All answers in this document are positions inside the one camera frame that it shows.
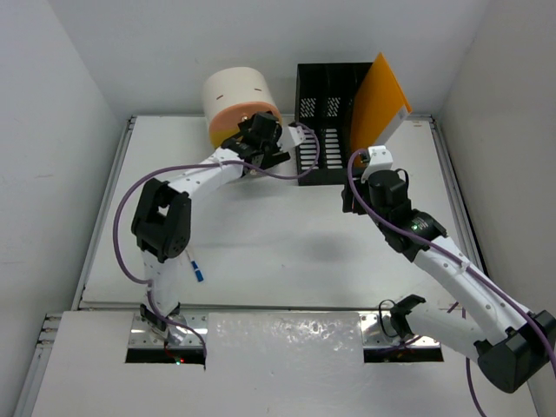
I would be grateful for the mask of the pink top drawer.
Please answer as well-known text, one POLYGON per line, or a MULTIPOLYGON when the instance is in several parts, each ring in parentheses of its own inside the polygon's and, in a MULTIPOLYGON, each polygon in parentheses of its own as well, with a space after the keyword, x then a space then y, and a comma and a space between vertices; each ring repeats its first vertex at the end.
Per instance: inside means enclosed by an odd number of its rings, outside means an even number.
POLYGON ((217 112, 208 124, 208 132, 214 134, 235 129, 243 121, 244 116, 250 118, 257 112, 270 112, 281 121, 281 113, 273 104, 265 102, 238 103, 217 112))

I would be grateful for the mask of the black mesh file organizer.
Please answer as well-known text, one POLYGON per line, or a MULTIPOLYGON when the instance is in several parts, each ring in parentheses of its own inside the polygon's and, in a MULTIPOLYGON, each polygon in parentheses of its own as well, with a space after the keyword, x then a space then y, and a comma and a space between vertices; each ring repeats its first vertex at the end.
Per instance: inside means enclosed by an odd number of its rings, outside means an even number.
POLYGON ((342 185, 351 155, 354 98, 371 63, 299 63, 295 120, 308 139, 295 151, 300 186, 342 185))

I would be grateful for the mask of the cream round drawer cabinet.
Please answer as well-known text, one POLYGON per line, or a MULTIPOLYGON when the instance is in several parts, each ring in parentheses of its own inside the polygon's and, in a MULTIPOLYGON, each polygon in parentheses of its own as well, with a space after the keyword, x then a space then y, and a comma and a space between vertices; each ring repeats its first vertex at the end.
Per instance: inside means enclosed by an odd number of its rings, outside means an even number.
MULTIPOLYGON (((234 67, 214 73, 202 87, 202 108, 208 131, 209 122, 217 112, 234 104, 247 102, 265 102, 277 108, 260 71, 249 67, 234 67)), ((238 133, 238 125, 231 130, 234 134, 238 133)))

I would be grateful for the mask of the yellow drawer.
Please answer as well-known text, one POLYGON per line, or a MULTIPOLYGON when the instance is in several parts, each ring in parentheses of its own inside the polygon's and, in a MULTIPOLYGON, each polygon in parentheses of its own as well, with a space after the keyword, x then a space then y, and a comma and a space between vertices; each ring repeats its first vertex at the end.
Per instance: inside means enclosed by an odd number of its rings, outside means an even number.
POLYGON ((214 149, 219 148, 222 143, 234 134, 233 130, 216 131, 209 134, 214 149))

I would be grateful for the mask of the orange notebook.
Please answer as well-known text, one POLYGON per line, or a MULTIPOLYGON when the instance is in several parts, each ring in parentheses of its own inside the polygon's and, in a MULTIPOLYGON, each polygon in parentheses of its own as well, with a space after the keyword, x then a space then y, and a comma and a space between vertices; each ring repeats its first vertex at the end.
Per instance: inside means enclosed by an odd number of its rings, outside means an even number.
POLYGON ((385 145, 412 111, 388 60, 379 53, 354 96, 350 151, 385 145))

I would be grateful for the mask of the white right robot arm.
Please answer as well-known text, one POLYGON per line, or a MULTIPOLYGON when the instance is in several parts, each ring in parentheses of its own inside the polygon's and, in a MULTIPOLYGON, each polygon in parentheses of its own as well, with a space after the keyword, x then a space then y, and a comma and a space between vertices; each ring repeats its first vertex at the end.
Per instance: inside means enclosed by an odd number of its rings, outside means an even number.
POLYGON ((511 394, 555 362, 555 319, 534 313, 503 292, 467 259, 430 214, 413 208, 399 170, 368 179, 349 175, 343 209, 367 213, 387 244, 433 277, 467 311, 465 319, 434 311, 408 295, 389 310, 382 331, 393 339, 429 336, 474 361, 499 390, 511 394))

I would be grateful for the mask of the white blue marker pen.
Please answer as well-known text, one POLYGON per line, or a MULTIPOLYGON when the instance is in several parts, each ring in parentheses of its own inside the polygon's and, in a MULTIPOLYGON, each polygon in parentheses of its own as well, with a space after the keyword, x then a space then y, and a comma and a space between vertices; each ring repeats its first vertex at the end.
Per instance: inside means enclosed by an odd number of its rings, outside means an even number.
POLYGON ((204 277, 202 274, 202 271, 198 265, 198 263, 195 260, 195 257, 192 255, 192 253, 187 249, 186 250, 186 255, 188 257, 189 260, 189 264, 193 270, 193 273, 195 275, 195 278, 198 282, 204 282, 204 277))

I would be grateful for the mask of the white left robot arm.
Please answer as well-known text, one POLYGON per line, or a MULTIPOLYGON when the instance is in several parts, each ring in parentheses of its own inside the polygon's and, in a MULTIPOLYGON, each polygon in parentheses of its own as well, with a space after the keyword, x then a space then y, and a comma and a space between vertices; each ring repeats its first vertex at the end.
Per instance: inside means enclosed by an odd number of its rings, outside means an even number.
POLYGON ((302 129, 282 126, 269 112, 255 113, 238 128, 201 164, 168 181, 152 178, 142 187, 131 224, 148 282, 141 315, 161 332, 167 329, 164 320, 179 312, 176 259, 189 245, 193 208, 249 170, 289 160, 289 151, 304 140, 302 129))

